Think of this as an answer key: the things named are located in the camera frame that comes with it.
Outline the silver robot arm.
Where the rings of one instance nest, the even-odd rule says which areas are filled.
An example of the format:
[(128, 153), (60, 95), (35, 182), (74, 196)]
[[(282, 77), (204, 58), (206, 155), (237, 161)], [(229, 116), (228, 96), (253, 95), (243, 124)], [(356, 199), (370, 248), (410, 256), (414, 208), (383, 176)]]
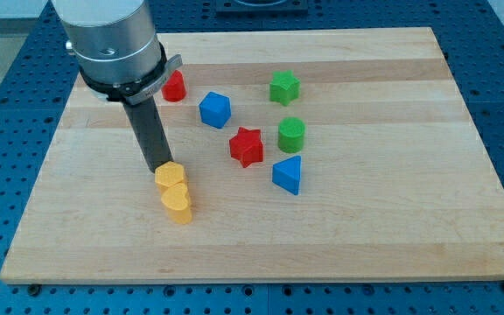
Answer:
[(150, 99), (183, 65), (167, 57), (145, 0), (52, 0), (66, 31), (66, 49), (94, 91), (112, 102)]

